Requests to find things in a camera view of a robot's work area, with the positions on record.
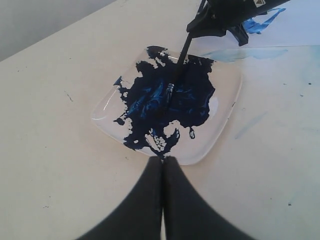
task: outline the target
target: table surface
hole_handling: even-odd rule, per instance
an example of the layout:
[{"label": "table surface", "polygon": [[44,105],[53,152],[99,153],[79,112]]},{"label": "table surface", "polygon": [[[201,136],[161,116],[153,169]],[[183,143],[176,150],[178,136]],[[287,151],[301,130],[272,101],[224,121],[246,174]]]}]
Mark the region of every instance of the table surface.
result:
[{"label": "table surface", "polygon": [[[197,7],[118,0],[0,63],[0,239],[75,239],[125,198],[148,157],[91,112],[145,47],[179,51]],[[199,39],[190,53],[237,65],[243,87],[211,152],[183,171],[253,237],[315,239],[320,47],[211,50]]]}]

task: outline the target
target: paint smear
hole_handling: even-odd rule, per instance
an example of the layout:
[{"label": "paint smear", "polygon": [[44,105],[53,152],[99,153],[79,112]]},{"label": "paint smear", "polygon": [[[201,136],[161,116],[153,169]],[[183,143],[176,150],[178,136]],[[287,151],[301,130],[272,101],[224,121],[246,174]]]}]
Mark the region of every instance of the paint smear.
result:
[{"label": "paint smear", "polygon": [[130,88],[122,85],[121,78],[115,82],[126,110],[114,122],[123,126],[131,120],[131,133],[124,138],[124,145],[133,150],[148,147],[160,157],[178,143],[179,127],[189,129],[190,139],[197,137],[193,127],[208,119],[209,101],[215,92],[208,76],[214,61],[189,55],[184,74],[175,84],[170,107],[166,114],[158,117],[157,110],[162,107],[164,93],[176,69],[165,51],[158,46],[147,49],[150,62],[155,60],[156,65],[148,61],[137,62],[136,70],[142,76],[137,77]]},{"label": "paint smear", "polygon": [[261,32],[265,30],[276,19],[276,17],[285,10],[286,10],[285,8],[271,9],[269,10],[269,12],[276,11],[276,13],[273,14],[265,22],[259,23],[259,22],[256,22],[253,18],[250,18],[243,22],[243,27],[248,34],[261,34]]},{"label": "paint smear", "polygon": [[211,51],[202,54],[202,57],[209,58],[224,63],[233,63],[240,59],[249,57],[255,59],[275,59],[288,52],[287,49],[260,49],[260,48],[247,48],[247,49],[225,49]]},{"label": "paint smear", "polygon": [[235,136],[234,139],[239,139],[241,138],[249,129],[253,128],[256,124],[258,124],[263,118],[264,116],[267,114],[268,112],[264,112],[263,114],[256,116],[254,118],[252,118]]}]

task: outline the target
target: dark blue paint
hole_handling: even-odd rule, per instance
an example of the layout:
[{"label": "dark blue paint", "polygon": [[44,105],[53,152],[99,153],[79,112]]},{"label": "dark blue paint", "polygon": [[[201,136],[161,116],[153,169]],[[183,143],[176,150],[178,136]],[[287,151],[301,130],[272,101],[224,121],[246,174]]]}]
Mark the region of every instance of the dark blue paint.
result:
[{"label": "dark blue paint", "polygon": [[286,10],[285,8],[271,9],[270,11],[277,11],[277,12],[274,15],[272,15],[268,20],[266,20],[265,22],[258,23],[253,18],[250,18],[250,19],[244,21],[243,27],[244,27],[245,31],[249,34],[261,34],[261,31],[266,29],[273,22],[273,20],[275,20],[275,18],[285,10]]},{"label": "dark blue paint", "polygon": [[[127,108],[114,122],[124,125],[126,119],[131,119],[132,125],[132,133],[124,139],[124,145],[133,150],[149,147],[161,157],[170,152],[180,138],[177,128],[167,137],[164,127],[177,120],[182,127],[189,128],[190,138],[194,139],[196,135],[192,127],[200,126],[208,119],[209,100],[215,92],[208,77],[214,61],[190,55],[183,75],[175,84],[167,112],[161,118],[157,117],[155,112],[163,102],[164,92],[176,67],[165,50],[158,46],[147,48],[149,58],[157,62],[157,67],[147,61],[137,62],[136,69],[142,77],[137,77],[130,89],[122,86],[121,79],[115,83],[120,86],[118,90]],[[151,146],[145,135],[152,136],[158,149]]]}]

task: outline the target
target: blue paint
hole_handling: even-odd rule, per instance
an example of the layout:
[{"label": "blue paint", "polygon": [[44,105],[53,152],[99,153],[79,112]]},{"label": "blue paint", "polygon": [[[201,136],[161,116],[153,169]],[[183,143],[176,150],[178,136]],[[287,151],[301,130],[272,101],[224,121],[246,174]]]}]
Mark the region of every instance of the blue paint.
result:
[{"label": "blue paint", "polygon": [[244,27],[245,31],[249,34],[261,34],[261,32],[264,29],[266,29],[275,20],[275,18],[285,10],[286,10],[285,8],[271,9],[269,12],[271,12],[271,11],[277,11],[277,12],[275,14],[273,14],[265,22],[258,23],[253,18],[250,18],[250,19],[243,22],[243,27]]},{"label": "blue paint", "polygon": [[246,59],[253,57],[255,59],[275,59],[288,52],[287,49],[258,49],[258,48],[247,48],[247,49],[226,49],[211,51],[203,54],[203,57],[216,60],[224,63],[232,63],[239,59]]},{"label": "blue paint", "polygon": [[267,114],[268,112],[264,112],[263,114],[256,116],[254,118],[252,118],[235,136],[234,139],[239,139],[241,138],[249,129],[251,129],[252,127],[254,127],[257,123],[259,123],[264,116]]},{"label": "blue paint", "polygon": [[[147,49],[149,58],[156,61],[157,67],[147,61],[136,63],[136,69],[142,76],[134,80],[131,88],[122,86],[121,81],[115,83],[120,86],[118,91],[127,108],[114,122],[124,125],[127,119],[131,119],[132,133],[124,138],[124,145],[133,150],[148,147],[160,157],[169,153],[180,139],[179,129],[166,136],[164,128],[177,120],[182,127],[189,128],[189,136],[194,139],[193,127],[208,119],[209,100],[215,92],[208,76],[214,61],[189,55],[183,75],[175,84],[170,106],[166,114],[158,118],[155,112],[163,102],[164,92],[176,67],[165,50],[158,46]],[[153,138],[157,148],[152,147],[146,135]]]}]

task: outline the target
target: paintbrush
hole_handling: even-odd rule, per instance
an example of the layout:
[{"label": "paintbrush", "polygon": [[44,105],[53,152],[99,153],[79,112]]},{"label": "paintbrush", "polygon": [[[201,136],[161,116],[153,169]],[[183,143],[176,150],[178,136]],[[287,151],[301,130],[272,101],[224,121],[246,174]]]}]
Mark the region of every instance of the paintbrush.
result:
[{"label": "paintbrush", "polygon": [[[201,10],[204,8],[206,0],[202,0],[201,4],[199,6],[199,9],[197,11],[197,15],[201,12]],[[180,79],[183,70],[184,70],[184,62],[190,47],[192,41],[192,36],[189,33],[188,36],[186,37],[185,43],[183,45],[182,51],[180,53],[180,56],[178,58],[178,62],[176,63],[176,68],[175,71],[173,73],[172,79],[170,81],[170,83],[168,84],[165,92],[164,92],[164,96],[163,96],[163,104],[159,107],[158,111],[157,111],[157,116],[161,117],[163,116],[166,111],[169,108],[171,99],[172,99],[172,95],[174,93],[174,88],[175,88],[175,84],[177,83],[177,81]]]}]

